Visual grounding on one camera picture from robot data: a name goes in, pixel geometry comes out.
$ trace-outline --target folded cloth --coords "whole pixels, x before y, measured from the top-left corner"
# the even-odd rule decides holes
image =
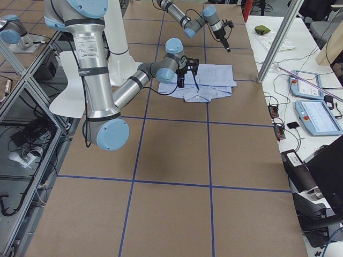
[[[176,87],[177,75],[169,84],[160,83],[159,93],[168,94]],[[231,65],[200,64],[196,87],[192,73],[185,75],[184,88],[177,88],[169,96],[184,99],[186,102],[209,103],[212,99],[232,95],[232,87],[237,86],[233,79]]]

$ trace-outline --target white desk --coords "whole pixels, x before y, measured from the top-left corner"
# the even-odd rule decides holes
[[[253,49],[253,54],[256,60],[257,68],[261,68],[261,62],[264,61],[267,51],[262,46],[262,44],[257,40],[257,38],[254,36],[254,28],[258,25],[265,25],[266,27],[270,29],[277,29],[281,22],[283,20],[283,17],[260,17],[260,16],[249,16],[249,19],[247,21],[247,30],[248,35],[250,39],[250,43]],[[332,69],[329,66],[320,66],[316,62],[316,56],[319,54],[319,50],[317,47],[317,44],[313,40],[311,34],[309,33],[308,29],[306,28],[305,24],[300,18],[296,18],[293,22],[292,27],[290,28],[289,33],[286,36],[287,39],[289,39],[296,48],[294,50],[287,50],[287,51],[280,51],[278,52],[275,62],[279,62],[284,59],[292,59],[292,58],[302,58],[311,53],[313,49],[317,50],[313,55],[309,56],[308,60],[307,58],[304,58],[302,60],[291,60],[291,61],[284,61],[280,63],[280,66],[283,67],[286,70],[299,70],[304,62],[307,60],[305,65],[301,68],[302,71],[309,71],[309,72],[315,72],[319,74],[323,73],[329,73],[332,72]],[[267,74],[265,80],[263,81],[263,90],[264,92],[269,93],[270,95],[276,97],[279,100],[279,103],[286,103],[287,99],[278,95],[274,91],[274,85],[273,80],[280,74],[284,74],[282,71],[280,71],[277,68],[271,68],[269,73]],[[336,88],[342,88],[341,84],[339,83],[336,76],[331,73],[327,75],[322,75],[321,77],[322,85],[323,87],[336,87]],[[288,84],[288,76],[283,75],[280,76],[276,81],[276,91],[278,93],[281,93],[283,95],[288,95],[289,92],[289,84]],[[332,93],[336,94],[339,97],[343,97],[343,90],[331,90]],[[295,108],[294,108],[294,102],[296,100],[299,100],[300,98],[292,97],[292,94],[290,93],[288,95],[288,98],[290,99],[291,103],[288,105],[280,105],[279,106],[279,115],[281,119],[286,123],[297,121],[300,125],[301,122],[299,121]],[[340,111],[343,111],[343,103],[338,102],[338,108]],[[339,115],[336,108],[333,110],[334,115]],[[343,126],[343,120],[339,121],[339,124]],[[299,151],[297,152],[299,157],[301,159],[306,159],[309,155],[311,155],[315,150],[317,150],[321,145],[329,145],[331,144],[336,138],[338,137],[312,137],[309,135],[309,133],[301,127],[298,128],[299,134],[302,138],[304,138],[301,142],[301,147]],[[297,146],[296,139],[290,135],[288,132],[285,132],[286,139],[280,141],[279,149],[280,152],[284,152],[286,150],[295,149]],[[327,204],[326,201],[316,201],[315,203],[324,202]],[[307,241],[306,238],[304,238],[305,244],[307,247],[307,251],[310,257],[314,256],[314,254],[317,251],[323,252],[320,248],[312,248]],[[325,257],[337,257],[341,256],[343,253],[343,242],[337,242],[330,244],[328,250],[325,253]]]

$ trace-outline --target label on robot arm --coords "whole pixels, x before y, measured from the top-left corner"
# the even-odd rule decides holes
[[[75,47],[79,59],[90,59],[99,57],[98,44],[94,36],[75,37]]]
[[[295,153],[288,153],[287,157],[294,167],[301,165],[301,162],[298,159],[298,157],[295,155]]]

